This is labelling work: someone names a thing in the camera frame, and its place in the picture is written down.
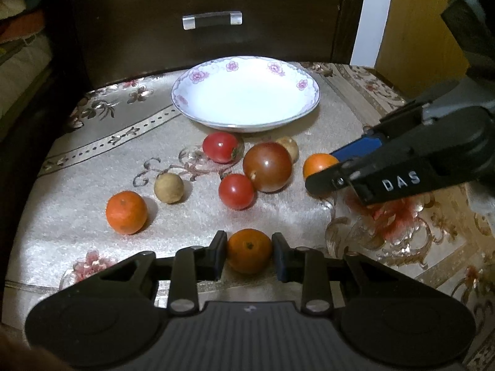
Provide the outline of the orange tangerine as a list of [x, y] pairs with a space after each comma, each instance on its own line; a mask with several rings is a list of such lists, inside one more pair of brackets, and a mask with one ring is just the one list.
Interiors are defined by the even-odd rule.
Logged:
[[133, 235], [147, 222], [148, 207], [139, 194], [122, 191], [108, 200], [106, 220], [118, 234]]
[[339, 163], [339, 160], [328, 153], [315, 153], [310, 155], [303, 165], [303, 177], [307, 179], [315, 173], [319, 173]]
[[234, 271], [255, 275], [268, 266], [272, 250], [272, 240], [263, 232], [242, 229], [227, 241], [227, 261]]

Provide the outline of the tan longan fruit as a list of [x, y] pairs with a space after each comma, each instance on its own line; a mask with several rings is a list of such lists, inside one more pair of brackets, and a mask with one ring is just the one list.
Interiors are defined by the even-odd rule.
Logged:
[[296, 163], [299, 158], [299, 146], [292, 137], [280, 137], [276, 143], [283, 146], [289, 153], [292, 163]]
[[185, 186], [179, 175], [162, 173], [156, 178], [153, 191], [162, 203], [172, 204], [182, 200], [185, 193]]

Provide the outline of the large dark red tomato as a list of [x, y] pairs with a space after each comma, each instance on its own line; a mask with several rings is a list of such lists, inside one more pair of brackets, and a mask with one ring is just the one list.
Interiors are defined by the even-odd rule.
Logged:
[[283, 189], [292, 176], [292, 158], [279, 143], [258, 143], [243, 158], [244, 174], [254, 188], [263, 193]]

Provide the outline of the yellow wooden cabinet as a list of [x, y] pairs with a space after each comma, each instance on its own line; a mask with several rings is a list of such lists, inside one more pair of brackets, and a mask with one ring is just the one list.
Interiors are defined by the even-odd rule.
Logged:
[[403, 96], [461, 79], [468, 67], [441, 19], [448, 0], [391, 0], [375, 69]]

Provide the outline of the floral beige tablecloth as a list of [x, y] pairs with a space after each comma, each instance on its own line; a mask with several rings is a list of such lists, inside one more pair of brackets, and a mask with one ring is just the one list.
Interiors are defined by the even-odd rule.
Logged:
[[[201, 144], [208, 131], [177, 111], [170, 98], [176, 74], [156, 75], [92, 91], [71, 104], [62, 134], [44, 159], [23, 152], [4, 162], [1, 186], [26, 191], [5, 277], [2, 323], [22, 335], [28, 312], [42, 299], [111, 260], [150, 249], [173, 255], [204, 245], [214, 233], [258, 229], [281, 232], [293, 246], [330, 257], [345, 249], [444, 292], [474, 313], [477, 335], [468, 353], [470, 370], [494, 367], [494, 212], [475, 200], [471, 186], [366, 208], [350, 190], [317, 199], [307, 194], [303, 161], [357, 138], [403, 104], [402, 98], [362, 67], [313, 64], [321, 91], [308, 116], [274, 131], [243, 137], [245, 147], [292, 137], [299, 146], [290, 184], [259, 194], [236, 211], [218, 195], [221, 179], [241, 163], [210, 161]], [[185, 193], [178, 203], [154, 194], [162, 173], [179, 175]], [[106, 204], [122, 191], [139, 194], [148, 220], [133, 235], [107, 223]]]

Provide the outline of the white floral ceramic plate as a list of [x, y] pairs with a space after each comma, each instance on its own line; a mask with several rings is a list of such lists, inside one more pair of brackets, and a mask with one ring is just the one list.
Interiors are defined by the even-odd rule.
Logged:
[[316, 80], [296, 65], [262, 56], [212, 59], [174, 82], [171, 100], [188, 119], [223, 131], [259, 132], [316, 109]]

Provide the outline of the dark wooden drawer cabinet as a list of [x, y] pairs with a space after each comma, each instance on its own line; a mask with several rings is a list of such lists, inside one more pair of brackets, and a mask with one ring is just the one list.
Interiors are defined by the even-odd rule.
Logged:
[[[229, 55], [348, 63], [363, 0], [44, 0], [60, 73], [86, 90]], [[241, 11], [185, 31], [182, 17]]]

